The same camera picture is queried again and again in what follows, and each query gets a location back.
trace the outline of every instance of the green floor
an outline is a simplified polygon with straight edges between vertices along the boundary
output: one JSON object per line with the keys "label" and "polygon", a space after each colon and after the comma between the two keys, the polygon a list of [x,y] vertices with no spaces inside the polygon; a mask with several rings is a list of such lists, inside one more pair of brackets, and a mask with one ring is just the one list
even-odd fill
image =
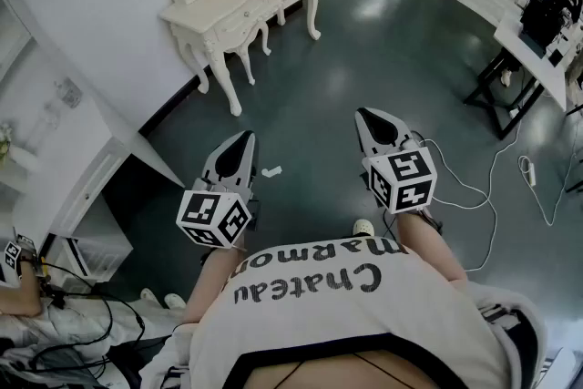
{"label": "green floor", "polygon": [[[448,164],[466,183],[487,188],[488,170],[505,142],[495,136],[486,113],[462,99],[498,47],[494,28],[455,0],[320,0],[314,42],[306,11],[270,30],[271,56],[260,42],[250,48],[254,87],[237,58],[229,62],[243,114],[234,118],[219,85],[194,92],[151,134],[150,142],[178,176],[191,186],[207,155],[225,138],[252,129],[260,142],[260,169],[280,166],[272,179],[256,178],[261,201],[251,251],[280,243],[337,238],[357,218],[370,219],[383,234],[381,211],[359,178],[361,153],[353,114],[377,107],[403,119],[425,138],[436,140]],[[514,77],[511,98],[522,75]],[[491,260],[471,273],[477,282],[524,293],[547,319],[551,349],[583,350],[583,212],[581,198],[566,195],[554,227],[543,221],[518,171],[517,158],[536,163],[537,193],[550,216],[570,156],[575,124],[548,97],[524,120],[516,145],[498,158],[492,201],[498,229]],[[583,128],[578,148],[583,146]],[[466,205],[480,195],[459,187],[432,149],[439,173],[436,196]],[[571,180],[583,178],[574,170]],[[135,250],[108,285],[136,297],[142,287],[157,295],[187,298],[205,251],[175,226],[181,190],[130,161],[107,187],[107,200]],[[493,214],[438,203],[433,214],[445,223],[444,238],[466,268],[486,254]]]}

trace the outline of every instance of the white cable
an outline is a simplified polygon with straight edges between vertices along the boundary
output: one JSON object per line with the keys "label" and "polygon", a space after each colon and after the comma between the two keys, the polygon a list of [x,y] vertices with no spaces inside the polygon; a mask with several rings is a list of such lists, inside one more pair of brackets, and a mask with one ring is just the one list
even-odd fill
{"label": "white cable", "polygon": [[577,144],[577,135],[579,132],[579,124],[580,123],[581,123],[581,119],[579,119],[579,121],[577,122],[577,126],[575,127],[575,137],[573,138],[573,148],[571,150],[571,157],[569,158],[569,161],[568,161],[567,175],[565,175],[565,179],[563,180],[563,187],[561,188],[561,191],[558,194],[558,199],[557,199],[557,202],[555,203],[555,208],[553,209],[553,218],[551,219],[550,222],[547,219],[547,215],[545,214],[545,210],[543,210],[543,207],[540,204],[540,200],[538,199],[538,196],[537,196],[537,193],[535,192],[535,189],[533,189],[530,186],[530,183],[528,183],[527,173],[530,170],[522,170],[522,165],[523,165],[524,161],[527,161],[529,163],[532,163],[532,161],[528,158],[528,156],[520,156],[518,158],[518,168],[520,169],[520,173],[522,174],[522,178],[527,183],[528,187],[530,188],[530,191],[532,191],[532,194],[535,195],[535,200],[537,200],[537,205],[538,205],[538,208],[540,209],[540,213],[543,215],[543,219],[547,223],[548,227],[553,227],[553,224],[555,223],[555,217],[557,216],[558,203],[561,201],[561,198],[563,197],[563,193],[565,192],[565,187],[567,186],[568,174],[571,172],[571,166],[573,165],[573,159],[577,155],[577,152],[575,151],[575,145]]}
{"label": "white cable", "polygon": [[486,203],[488,203],[490,205],[490,208],[492,208],[492,211],[494,212],[494,228],[492,229],[492,234],[490,236],[490,242],[488,243],[488,249],[486,252],[486,256],[485,256],[484,260],[482,261],[482,263],[477,268],[466,269],[465,270],[466,272],[480,271],[482,268],[484,268],[484,266],[486,266],[486,263],[487,263],[488,259],[490,258],[490,253],[492,252],[492,245],[494,244],[494,238],[496,237],[496,228],[498,226],[498,213],[496,212],[496,208],[492,204],[492,201],[490,201],[490,195],[492,194],[492,173],[494,172],[494,166],[496,165],[496,160],[498,158],[498,155],[502,154],[508,148],[510,148],[511,146],[514,146],[517,143],[518,134],[520,133],[521,125],[522,125],[522,120],[518,122],[517,134],[514,138],[514,141],[512,141],[511,143],[509,143],[508,145],[506,145],[504,148],[500,149],[499,151],[497,151],[496,154],[494,155],[494,159],[492,160],[492,166],[490,167],[490,172],[488,174],[488,192],[487,192],[487,194],[485,194],[481,189],[477,189],[476,187],[472,187],[471,185],[467,185],[462,180],[460,180],[459,177],[456,176],[456,174],[449,168],[449,166],[445,162],[444,153],[441,151],[441,149],[439,148],[437,143],[435,143],[432,139],[424,139],[422,141],[422,142],[429,141],[430,143],[433,143],[435,145],[435,147],[439,151],[439,156],[444,164],[444,167],[449,171],[450,174],[452,174],[454,176],[454,178],[457,180],[457,182],[460,185],[462,185],[463,187],[472,189],[473,191],[477,191],[478,193],[481,193],[482,195],[484,195],[484,198],[485,198],[483,202],[481,202],[480,204],[477,204],[475,206],[461,206],[459,204],[451,203],[449,201],[443,201],[443,200],[440,200],[440,199],[434,197],[435,201],[442,203],[442,204],[445,204],[447,206],[455,206],[456,208],[460,208],[462,210],[477,210],[478,208],[481,208]]}

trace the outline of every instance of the white shoe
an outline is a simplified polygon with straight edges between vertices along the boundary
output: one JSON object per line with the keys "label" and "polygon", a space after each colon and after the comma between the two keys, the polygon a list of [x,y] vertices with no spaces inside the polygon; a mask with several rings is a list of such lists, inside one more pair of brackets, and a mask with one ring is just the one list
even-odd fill
{"label": "white shoe", "polygon": [[359,233],[365,233],[370,237],[374,237],[374,227],[373,224],[366,219],[359,219],[354,223],[353,235],[358,235]]}
{"label": "white shoe", "polygon": [[510,70],[504,70],[502,72],[502,76],[500,77],[500,81],[505,87],[510,86],[510,77],[512,76],[512,72]]}
{"label": "white shoe", "polygon": [[156,295],[154,295],[154,292],[151,291],[150,289],[142,289],[142,292],[139,293],[139,298],[141,298],[142,300],[146,300],[148,302],[154,302],[157,306],[162,308],[162,305],[156,298]]}
{"label": "white shoe", "polygon": [[169,293],[164,297],[164,303],[171,310],[184,310],[186,308],[186,302],[182,300],[182,297],[176,293]]}

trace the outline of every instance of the white vase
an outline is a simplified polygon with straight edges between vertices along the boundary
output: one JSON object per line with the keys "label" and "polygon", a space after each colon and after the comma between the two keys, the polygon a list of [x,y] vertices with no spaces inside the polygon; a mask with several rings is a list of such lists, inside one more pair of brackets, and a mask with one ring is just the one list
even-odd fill
{"label": "white vase", "polygon": [[19,148],[18,146],[10,145],[8,157],[29,172],[38,172],[40,170],[38,158],[34,154],[31,154],[27,150]]}

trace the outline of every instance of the black neckline trim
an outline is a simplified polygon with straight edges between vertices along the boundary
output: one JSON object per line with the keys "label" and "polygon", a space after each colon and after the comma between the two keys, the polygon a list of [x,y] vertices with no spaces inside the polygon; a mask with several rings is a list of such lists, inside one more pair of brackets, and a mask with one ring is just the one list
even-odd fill
{"label": "black neckline trim", "polygon": [[346,355],[350,353],[386,350],[404,358],[423,371],[438,387],[467,389],[467,386],[449,366],[420,345],[397,337],[391,333],[350,337],[324,343],[313,343],[273,350],[245,353],[230,370],[223,389],[241,389],[251,372],[256,368],[275,364],[305,362],[318,358]]}

